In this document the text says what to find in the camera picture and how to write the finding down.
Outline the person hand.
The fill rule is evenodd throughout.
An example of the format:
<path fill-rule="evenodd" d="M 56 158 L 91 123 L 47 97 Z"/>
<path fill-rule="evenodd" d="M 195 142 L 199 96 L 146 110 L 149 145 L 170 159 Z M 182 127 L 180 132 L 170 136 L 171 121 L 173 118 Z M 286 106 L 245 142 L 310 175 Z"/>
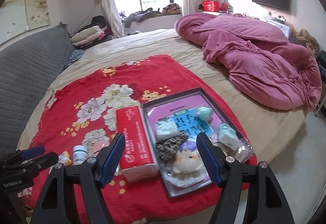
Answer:
<path fill-rule="evenodd" d="M 22 212 L 25 217 L 31 217 L 33 214 L 33 209 L 29 205 L 30 203 L 30 196 L 29 195 L 23 195 L 18 197 L 19 204 L 22 207 Z"/>

